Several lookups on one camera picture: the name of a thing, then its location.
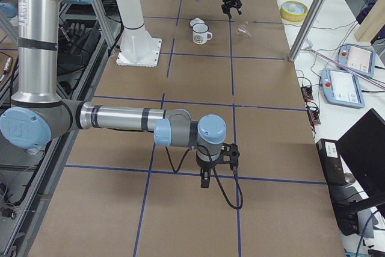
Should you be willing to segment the white enamel mug blue rim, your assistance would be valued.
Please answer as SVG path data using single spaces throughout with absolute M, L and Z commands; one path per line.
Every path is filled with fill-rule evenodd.
M 209 32 L 209 27 L 205 23 L 196 23 L 192 26 L 192 40 L 197 45 L 204 45 L 212 40 L 213 34 Z

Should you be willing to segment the yellow tape roll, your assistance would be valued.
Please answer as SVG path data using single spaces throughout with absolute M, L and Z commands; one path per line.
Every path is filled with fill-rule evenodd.
M 302 22 L 307 16 L 309 9 L 300 1 L 285 1 L 280 7 L 281 18 L 288 22 Z

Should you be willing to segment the orange black connector box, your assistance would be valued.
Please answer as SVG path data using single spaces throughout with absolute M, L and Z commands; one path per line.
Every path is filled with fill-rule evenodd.
M 303 99 L 305 102 L 312 101 L 313 100 L 313 89 L 311 85 L 302 86 L 301 87 L 301 94 L 303 96 Z

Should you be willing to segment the black computer box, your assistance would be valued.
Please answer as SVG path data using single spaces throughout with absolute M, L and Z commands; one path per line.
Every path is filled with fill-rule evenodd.
M 316 143 L 316 148 L 324 177 L 328 185 L 348 185 L 343 171 L 340 154 L 337 150 L 336 141 L 321 138 Z

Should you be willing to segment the near teach pendant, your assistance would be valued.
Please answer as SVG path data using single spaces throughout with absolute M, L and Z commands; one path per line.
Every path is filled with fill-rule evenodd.
M 365 102 L 358 77 L 344 70 L 325 68 L 321 73 L 326 101 L 333 105 L 364 108 Z

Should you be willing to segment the teach pendant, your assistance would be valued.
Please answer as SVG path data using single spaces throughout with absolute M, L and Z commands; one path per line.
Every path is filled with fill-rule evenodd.
M 365 102 L 358 77 L 344 70 L 325 68 L 321 73 L 326 101 L 333 105 L 364 108 Z
M 375 68 L 375 52 L 359 45 L 347 43 L 340 47 L 338 62 L 361 75 L 372 78 Z

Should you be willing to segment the far teach pendant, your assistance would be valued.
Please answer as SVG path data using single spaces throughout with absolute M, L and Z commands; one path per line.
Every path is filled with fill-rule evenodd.
M 361 75 L 372 78 L 375 68 L 375 52 L 359 45 L 347 43 L 340 47 L 338 62 Z

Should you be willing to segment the black monitor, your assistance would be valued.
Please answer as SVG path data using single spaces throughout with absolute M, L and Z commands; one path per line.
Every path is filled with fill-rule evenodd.
M 384 192 L 384 140 L 384 119 L 371 108 L 336 144 L 368 196 Z

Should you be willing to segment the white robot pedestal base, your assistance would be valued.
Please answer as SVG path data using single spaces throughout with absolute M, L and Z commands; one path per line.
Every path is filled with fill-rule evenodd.
M 117 64 L 157 66 L 162 40 L 153 38 L 146 30 L 140 0 L 116 1 L 124 28 Z

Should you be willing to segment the aluminium frame post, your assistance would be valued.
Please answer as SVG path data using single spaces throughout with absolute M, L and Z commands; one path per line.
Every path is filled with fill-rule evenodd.
M 290 50 L 290 53 L 288 55 L 288 60 L 290 62 L 294 62 L 297 58 L 298 54 L 300 53 L 300 50 L 304 44 L 304 42 L 307 39 L 307 36 L 310 33 L 310 30 L 312 29 L 312 26 L 316 20 L 316 17 L 319 13 L 319 11 L 322 8 L 322 5 L 325 0 L 313 0 L 312 4 L 309 8 L 308 14 L 304 19 L 304 22 L 295 38 L 295 41 L 292 45 L 292 48 Z

